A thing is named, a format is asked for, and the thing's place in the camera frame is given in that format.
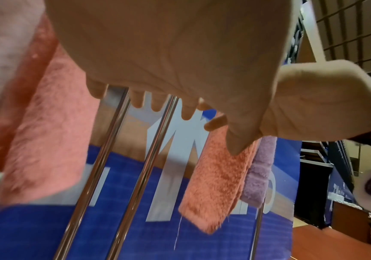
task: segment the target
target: pink towel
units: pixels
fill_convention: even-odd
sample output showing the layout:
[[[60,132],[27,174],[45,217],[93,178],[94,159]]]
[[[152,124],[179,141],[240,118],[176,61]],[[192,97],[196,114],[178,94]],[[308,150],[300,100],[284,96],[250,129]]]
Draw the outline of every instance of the pink towel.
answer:
[[[250,206],[260,208],[265,200],[276,146],[276,137],[266,136],[261,139],[257,154],[245,177],[244,190],[241,195],[241,200]]]
[[[0,204],[26,203],[80,180],[98,105],[85,73],[58,46],[8,152]]]
[[[235,207],[259,140],[231,156],[225,136],[227,126],[210,133],[196,165],[179,212],[201,231],[212,234]]]
[[[25,110],[51,61],[58,40],[44,15],[15,77],[4,87],[0,98],[0,171]]]

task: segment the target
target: metal pole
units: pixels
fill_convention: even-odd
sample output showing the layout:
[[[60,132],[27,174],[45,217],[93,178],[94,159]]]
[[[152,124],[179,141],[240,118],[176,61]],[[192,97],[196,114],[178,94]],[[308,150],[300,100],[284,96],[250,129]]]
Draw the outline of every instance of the metal pole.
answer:
[[[255,253],[257,251],[257,246],[258,246],[258,241],[259,241],[259,232],[261,229],[262,215],[264,214],[264,206],[265,206],[265,202],[262,203],[261,208],[259,209],[259,212],[258,212],[257,222],[255,224],[254,241],[253,241],[253,247],[251,248],[250,260],[255,260]]]
[[[155,159],[160,151],[161,144],[164,140],[164,136],[167,132],[169,122],[171,121],[172,115],[174,114],[175,107],[177,106],[178,98],[171,96],[168,100],[167,107],[164,111],[163,117],[161,118],[160,125],[158,126],[157,133],[154,136],[150,150],[148,151],[147,157],[145,158],[144,167],[141,174],[138,177],[137,183],[131,195],[128,207],[125,210],[124,216],[118,228],[115,239],[112,243],[111,249],[109,250],[107,260],[117,260],[122,249],[125,237],[127,236],[128,230],[130,229],[131,223],[134,219],[135,212],[138,209],[138,205],[141,201],[142,195],[144,194],[145,187],[147,186],[150,174],[154,166]]]
[[[55,253],[54,260],[65,260],[69,253],[72,242],[77,234],[82,218],[87,211],[87,207],[91,202],[94,191],[97,188],[101,174],[103,173],[105,167],[105,163],[107,162],[108,156],[112,150],[112,147],[114,146],[115,139],[121,129],[129,107],[130,98],[128,97],[128,88],[126,88],[122,94],[120,103],[115,110],[114,117],[112,118],[106,134],[106,139],[101,146],[97,159],[95,160],[90,176],[88,177],[87,184],[85,184],[84,189],[82,190],[81,196],[79,197],[75,206],[74,213],[71,216],[61,243],[58,246],[57,252]]]

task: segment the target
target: lavender towel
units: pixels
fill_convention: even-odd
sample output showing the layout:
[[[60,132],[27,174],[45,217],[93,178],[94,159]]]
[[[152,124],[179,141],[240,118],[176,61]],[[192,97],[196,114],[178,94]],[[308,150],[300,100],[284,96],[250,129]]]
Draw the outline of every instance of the lavender towel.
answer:
[[[263,137],[253,163],[248,169],[240,199],[250,206],[260,208],[265,200],[268,189],[268,176],[274,163],[276,145],[276,137]]]

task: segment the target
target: hanging towel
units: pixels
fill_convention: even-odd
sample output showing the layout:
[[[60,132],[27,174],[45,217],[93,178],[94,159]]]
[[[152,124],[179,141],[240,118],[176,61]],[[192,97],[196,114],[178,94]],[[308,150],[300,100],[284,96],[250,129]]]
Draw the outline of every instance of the hanging towel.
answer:
[[[245,177],[241,200],[250,206],[260,208],[268,189],[268,177],[274,163],[277,138],[265,136],[261,139],[257,154]]]
[[[42,0],[0,0],[0,95],[14,77],[44,9]]]
[[[22,122],[36,88],[51,61],[58,40],[44,15],[15,77],[5,86],[0,99],[0,171],[3,170],[15,132]]]
[[[80,180],[98,105],[85,73],[58,46],[12,141],[0,204],[26,203]]]
[[[235,207],[259,140],[231,156],[226,148],[227,126],[211,132],[196,165],[179,212],[201,231],[212,234]]]

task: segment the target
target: wooden floor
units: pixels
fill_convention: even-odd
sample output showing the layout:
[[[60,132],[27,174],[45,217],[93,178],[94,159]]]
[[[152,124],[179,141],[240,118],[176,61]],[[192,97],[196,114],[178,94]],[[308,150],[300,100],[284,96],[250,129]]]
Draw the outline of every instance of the wooden floor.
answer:
[[[297,260],[368,260],[371,245],[331,228],[294,228],[292,256]]]

